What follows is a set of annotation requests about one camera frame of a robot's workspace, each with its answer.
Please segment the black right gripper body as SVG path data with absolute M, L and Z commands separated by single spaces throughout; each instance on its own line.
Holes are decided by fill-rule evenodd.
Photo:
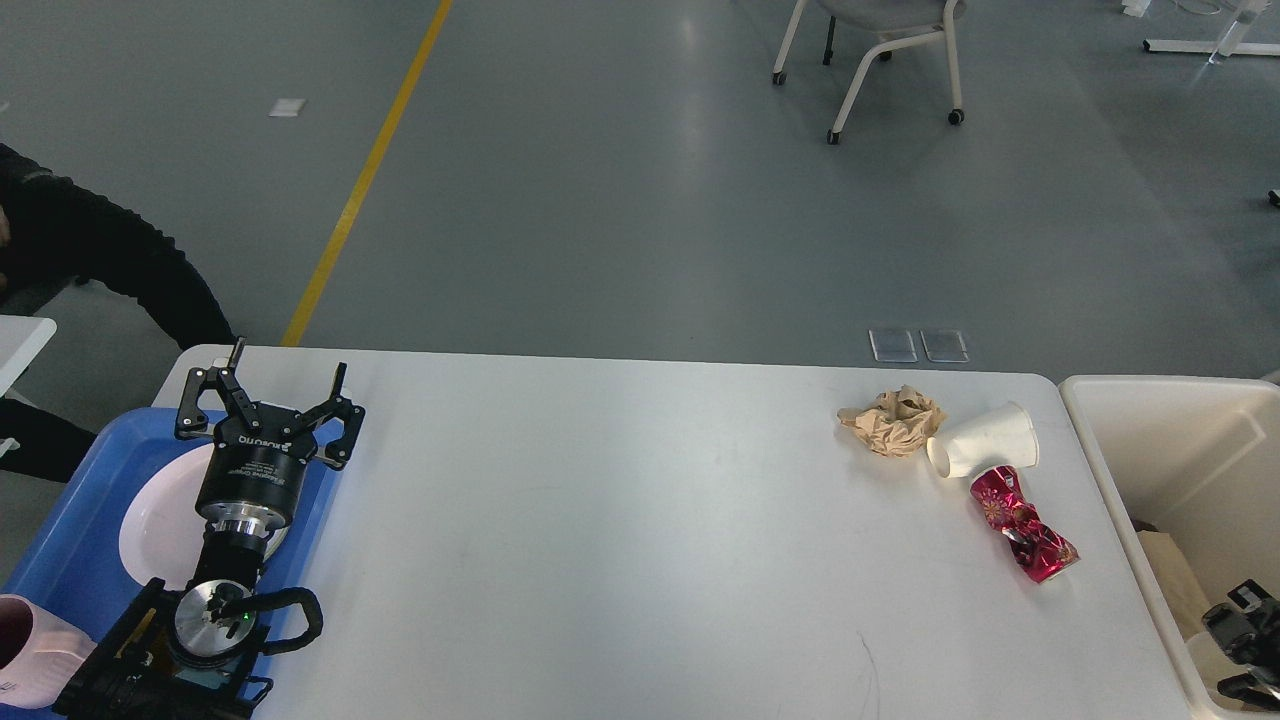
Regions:
M 1252 625 L 1251 650 L 1245 665 L 1270 691 L 1279 691 L 1279 603 L 1262 600 L 1245 610 Z

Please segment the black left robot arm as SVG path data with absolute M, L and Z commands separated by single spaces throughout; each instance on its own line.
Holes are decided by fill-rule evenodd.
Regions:
M 248 719 L 273 688 L 262 656 L 302 650 L 323 632 L 316 594 L 264 592 L 268 544 L 292 525 L 312 462 L 351 460 L 364 407 L 343 393 L 347 365 L 308 410 L 252 400 L 237 368 L 192 369 L 177 410 L 178 439 L 205 438 L 211 457 L 195 500 L 202 547 L 182 591 L 154 578 L 54 702 L 69 719 Z

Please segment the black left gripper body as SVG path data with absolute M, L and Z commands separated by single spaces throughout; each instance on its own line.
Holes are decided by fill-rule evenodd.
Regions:
M 255 434 L 244 421 L 215 425 L 212 456 L 195 511 L 218 530 L 271 536 L 293 521 L 306 465 L 317 451 L 311 432 L 260 421 Z

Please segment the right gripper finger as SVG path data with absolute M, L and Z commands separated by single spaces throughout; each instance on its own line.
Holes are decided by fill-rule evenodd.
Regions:
M 1279 688 L 1244 673 L 1220 680 L 1217 692 L 1228 698 L 1239 700 L 1248 706 L 1279 706 Z
M 1252 625 L 1245 610 L 1262 600 L 1275 600 L 1254 580 L 1245 580 L 1228 592 L 1228 602 L 1211 607 L 1202 618 L 1204 629 L 1231 661 L 1247 661 L 1251 650 Z

